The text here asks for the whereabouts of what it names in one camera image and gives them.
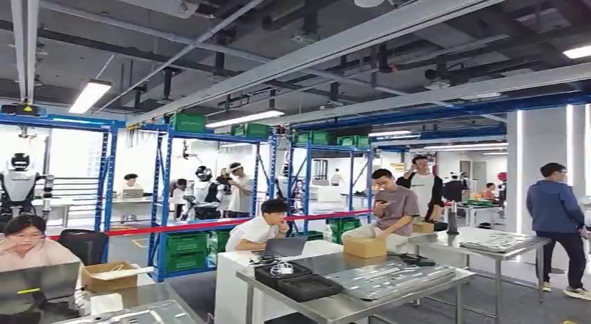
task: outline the white sneaker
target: white sneaker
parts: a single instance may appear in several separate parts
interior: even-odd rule
[[[565,289],[565,294],[572,298],[580,298],[582,300],[591,301],[591,293],[586,291],[584,288],[571,288],[567,287]]]

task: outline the black case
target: black case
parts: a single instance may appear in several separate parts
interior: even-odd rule
[[[306,302],[341,293],[343,286],[318,274],[308,274],[281,279],[276,290],[296,302]]]
[[[259,266],[254,269],[254,278],[261,282],[262,284],[269,286],[273,289],[277,288],[277,282],[281,279],[292,278],[292,277],[299,277],[301,275],[308,275],[311,274],[312,271],[302,265],[297,263],[288,262],[291,267],[293,267],[293,273],[289,275],[271,275],[271,268],[277,263],[272,263],[270,265]]]

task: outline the laptop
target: laptop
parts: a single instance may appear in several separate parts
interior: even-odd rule
[[[304,251],[308,237],[271,238],[263,251],[253,251],[260,257],[299,256]]]
[[[128,188],[121,191],[121,198],[123,199],[138,199],[144,197],[144,190],[139,188]]]
[[[76,291],[80,263],[0,273],[0,314],[16,314],[34,304],[69,298]]]

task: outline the hand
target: hand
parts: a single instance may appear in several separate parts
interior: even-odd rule
[[[286,222],[279,224],[279,233],[282,235],[286,234],[289,231],[289,225]]]

